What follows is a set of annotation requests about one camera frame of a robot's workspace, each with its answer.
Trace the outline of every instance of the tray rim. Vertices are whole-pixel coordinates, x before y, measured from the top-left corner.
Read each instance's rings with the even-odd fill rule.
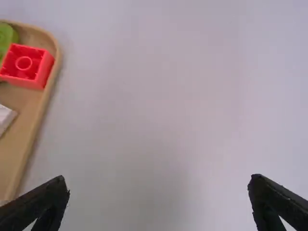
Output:
[[[29,138],[28,138],[28,143],[27,145],[23,148],[23,150],[21,152],[23,152],[24,154],[22,155],[22,158],[19,159],[17,162],[18,167],[16,168],[16,170],[13,172],[13,176],[12,179],[6,189],[4,198],[1,198],[1,200],[4,201],[10,201],[15,197],[15,194],[17,192],[17,189],[19,187],[20,181],[22,179],[23,176],[23,172],[25,171],[25,167],[28,161],[28,158],[33,150],[34,147],[34,142],[35,142],[35,138],[36,135],[39,131],[39,127],[41,125],[44,113],[46,111],[46,108],[48,106],[48,102],[52,93],[52,89],[54,87],[55,81],[56,81],[56,77],[61,69],[61,64],[62,64],[62,52],[60,49],[60,45],[57,41],[57,39],[48,31],[38,27],[38,26],[34,26],[31,24],[26,24],[26,23],[21,23],[21,22],[17,22],[17,21],[11,21],[11,20],[6,20],[6,19],[1,19],[0,18],[0,23],[8,23],[11,24],[12,26],[16,25],[19,27],[28,27],[31,28],[33,30],[36,31],[40,31],[41,33],[47,35],[52,42],[54,43],[54,47],[56,49],[55,51],[55,61],[53,64],[53,67],[51,69],[47,84],[45,89],[43,90],[43,94],[42,97],[40,99],[40,102],[38,103],[38,109],[35,112],[35,116],[33,118],[33,123],[31,125],[31,128],[29,130]]]

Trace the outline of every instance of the white object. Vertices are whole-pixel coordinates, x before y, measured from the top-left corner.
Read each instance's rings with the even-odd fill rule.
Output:
[[[16,115],[17,112],[0,104],[0,137],[12,123]]]

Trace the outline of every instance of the wooden tray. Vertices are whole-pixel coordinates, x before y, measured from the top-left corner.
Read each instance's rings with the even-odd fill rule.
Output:
[[[44,91],[29,90],[1,82],[0,103],[15,110],[17,118],[0,138],[0,204],[12,200],[20,183],[26,162],[48,104],[61,64],[56,39],[48,32],[22,23],[9,23],[19,34],[19,43],[45,48],[55,58]]]

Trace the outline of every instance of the lego brick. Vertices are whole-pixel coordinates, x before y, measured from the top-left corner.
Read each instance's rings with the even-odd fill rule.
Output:
[[[0,79],[24,88],[43,90],[54,58],[45,49],[12,43],[0,69]]]
[[[18,42],[18,34],[7,23],[0,23],[0,65],[11,43]]]
[[[12,123],[17,113],[10,108],[7,108],[0,104],[0,137]]]

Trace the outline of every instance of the red lego brick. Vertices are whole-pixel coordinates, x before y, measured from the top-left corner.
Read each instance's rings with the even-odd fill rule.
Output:
[[[43,90],[54,63],[45,49],[12,43],[3,59],[0,79],[20,87]]]

